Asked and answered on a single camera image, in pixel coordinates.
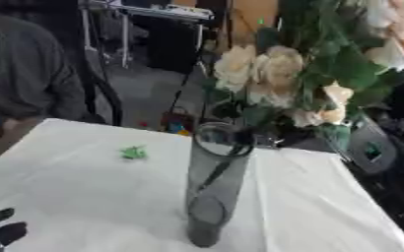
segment small green toy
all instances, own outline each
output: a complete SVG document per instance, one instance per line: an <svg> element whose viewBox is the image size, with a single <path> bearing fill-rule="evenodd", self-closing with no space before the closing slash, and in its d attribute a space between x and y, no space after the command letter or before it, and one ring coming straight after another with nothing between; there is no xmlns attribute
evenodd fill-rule
<svg viewBox="0 0 404 252"><path fill-rule="evenodd" d="M131 147L121 150L122 157L126 159L145 159L147 158L147 152L144 146Z"/></svg>

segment glass vase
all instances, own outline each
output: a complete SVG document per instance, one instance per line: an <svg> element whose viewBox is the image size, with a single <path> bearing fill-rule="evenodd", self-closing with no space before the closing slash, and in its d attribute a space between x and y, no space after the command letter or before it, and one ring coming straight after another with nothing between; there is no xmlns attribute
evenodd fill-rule
<svg viewBox="0 0 404 252"><path fill-rule="evenodd" d="M226 123L206 123L193 136L185 207L187 235L198 247L216 244L234 214L254 149L252 133Z"/></svg>

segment gray sweater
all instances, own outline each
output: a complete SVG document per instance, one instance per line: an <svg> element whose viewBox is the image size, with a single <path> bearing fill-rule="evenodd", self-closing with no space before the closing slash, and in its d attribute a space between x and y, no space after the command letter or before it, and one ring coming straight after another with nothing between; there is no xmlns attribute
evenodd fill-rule
<svg viewBox="0 0 404 252"><path fill-rule="evenodd" d="M8 118L85 114L83 88L56 39L37 25L0 16L0 135Z"/></svg>

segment black chair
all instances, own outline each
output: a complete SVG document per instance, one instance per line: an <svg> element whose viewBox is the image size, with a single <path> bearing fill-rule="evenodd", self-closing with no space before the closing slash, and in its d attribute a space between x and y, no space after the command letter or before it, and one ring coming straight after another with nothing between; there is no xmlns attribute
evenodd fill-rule
<svg viewBox="0 0 404 252"><path fill-rule="evenodd" d="M98 88L111 106L111 124L121 125L121 100L108 80L97 76L87 61L78 0L0 0L0 14L33 22L51 31L63 45L80 76L89 112L101 118L96 107Z"/></svg>

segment white tablecloth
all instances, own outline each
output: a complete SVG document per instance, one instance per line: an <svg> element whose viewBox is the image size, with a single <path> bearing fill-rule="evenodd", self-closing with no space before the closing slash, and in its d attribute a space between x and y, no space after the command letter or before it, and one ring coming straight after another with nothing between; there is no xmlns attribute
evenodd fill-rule
<svg viewBox="0 0 404 252"><path fill-rule="evenodd" d="M146 146L147 160L119 150ZM338 157L256 150L221 241L199 249L183 210L191 139L46 120L0 157L0 209L26 221L10 252L404 252L404 233Z"/></svg>

